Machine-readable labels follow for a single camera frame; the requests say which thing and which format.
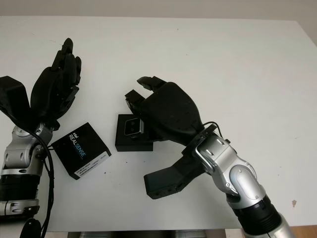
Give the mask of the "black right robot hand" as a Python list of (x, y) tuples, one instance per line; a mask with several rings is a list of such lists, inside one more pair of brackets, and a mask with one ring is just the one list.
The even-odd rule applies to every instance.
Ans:
[(125, 95), (132, 114), (144, 123), (143, 140), (187, 146), (204, 129), (196, 104), (176, 83), (156, 76), (143, 76), (137, 82), (153, 92), (147, 98), (135, 90)]

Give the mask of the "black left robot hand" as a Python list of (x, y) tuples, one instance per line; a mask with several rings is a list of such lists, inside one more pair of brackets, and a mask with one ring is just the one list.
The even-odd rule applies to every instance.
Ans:
[(59, 129), (57, 120), (69, 110), (79, 91), (81, 64), (73, 54), (72, 40), (67, 38), (52, 65), (43, 70), (33, 86), (31, 109), (53, 131)]

